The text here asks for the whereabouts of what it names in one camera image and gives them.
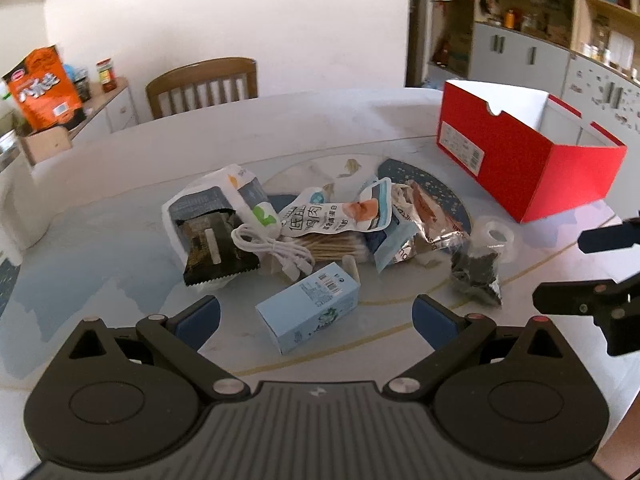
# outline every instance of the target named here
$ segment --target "white wall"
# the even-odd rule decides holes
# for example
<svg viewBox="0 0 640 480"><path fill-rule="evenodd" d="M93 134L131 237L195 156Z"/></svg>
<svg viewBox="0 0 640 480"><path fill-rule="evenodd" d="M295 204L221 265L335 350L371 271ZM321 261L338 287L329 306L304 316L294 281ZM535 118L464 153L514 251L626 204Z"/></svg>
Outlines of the white wall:
<svg viewBox="0 0 640 480"><path fill-rule="evenodd" d="M253 57L260 95L404 84L408 0L47 0L65 61L112 57L142 120L145 85L177 66Z"/></svg>
<svg viewBox="0 0 640 480"><path fill-rule="evenodd" d="M44 0L0 0L0 77L47 45Z"/></svg>

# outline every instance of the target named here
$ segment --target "orange snack bag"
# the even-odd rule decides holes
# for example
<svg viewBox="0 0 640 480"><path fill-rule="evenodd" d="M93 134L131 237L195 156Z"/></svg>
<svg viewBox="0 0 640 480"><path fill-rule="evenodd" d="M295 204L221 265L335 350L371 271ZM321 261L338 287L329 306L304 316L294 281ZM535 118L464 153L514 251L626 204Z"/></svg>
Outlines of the orange snack bag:
<svg viewBox="0 0 640 480"><path fill-rule="evenodd" d="M71 130L86 119L55 46L31 52L4 81L34 131L52 126Z"/></svg>

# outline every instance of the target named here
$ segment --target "dining table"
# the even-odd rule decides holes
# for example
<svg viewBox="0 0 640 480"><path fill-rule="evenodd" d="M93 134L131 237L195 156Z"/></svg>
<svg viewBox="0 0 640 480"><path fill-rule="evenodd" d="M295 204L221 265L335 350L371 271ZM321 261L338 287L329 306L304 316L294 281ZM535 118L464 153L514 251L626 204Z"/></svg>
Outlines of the dining table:
<svg viewBox="0 0 640 480"><path fill-rule="evenodd" d="M597 254L578 248L581 231L621 222L603 201L513 221L437 145L441 102L440 91L409 88L268 96L139 124L37 164L34 181L55 215L19 268L3 263L9 278L0 280L0 479L22 478L39 462L22 410L78 322L99 316L109 327L134 326L201 298L202 288L184 285L161 207L232 163L255 173L269 196L330 186L336 200L347 201L372 175L417 180L465 228L489 216L517 241L516 257L499 267L500 307L452 286L446 257L416 257L380 273L364 262L357 307L285 354L255 307L284 290L286 280L260 271L234 278L215 292L221 322L200 353L252 389L265 380L382 386L433 352L412 325L419 294L461 316L479 312L498 325L524 326L538 314L532 293L541 282L619 282L640 270L639 247ZM550 317L608 403L604 442L640 390L640 353L609 356L591 317Z"/></svg>

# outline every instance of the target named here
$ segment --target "green leaf logo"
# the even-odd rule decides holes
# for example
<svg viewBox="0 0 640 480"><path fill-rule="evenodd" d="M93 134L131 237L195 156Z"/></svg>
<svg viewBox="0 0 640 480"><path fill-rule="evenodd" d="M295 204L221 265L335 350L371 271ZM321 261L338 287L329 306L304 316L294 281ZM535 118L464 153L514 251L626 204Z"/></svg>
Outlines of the green leaf logo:
<svg viewBox="0 0 640 480"><path fill-rule="evenodd" d="M265 217L264 210L259 205L254 207L254 215L260 221L260 223L264 226L275 224L277 222L277 220L273 217L273 215L269 215Z"/></svg>

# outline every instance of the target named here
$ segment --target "metal screw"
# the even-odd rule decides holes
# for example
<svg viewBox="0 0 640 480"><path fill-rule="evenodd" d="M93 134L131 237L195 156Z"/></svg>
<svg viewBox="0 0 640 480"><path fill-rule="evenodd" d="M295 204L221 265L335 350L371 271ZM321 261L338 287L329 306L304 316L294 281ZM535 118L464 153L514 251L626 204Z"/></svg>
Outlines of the metal screw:
<svg viewBox="0 0 640 480"><path fill-rule="evenodd" d="M624 308L615 308L611 311L611 317L613 319L622 319L623 317L625 317L625 314L626 312Z"/></svg>
<svg viewBox="0 0 640 480"><path fill-rule="evenodd" d="M220 395L237 395L244 390L244 383L235 377L218 379L213 383L213 391Z"/></svg>
<svg viewBox="0 0 640 480"><path fill-rule="evenodd" d="M420 383L411 377L396 377L388 386L396 394L412 394L420 389Z"/></svg>

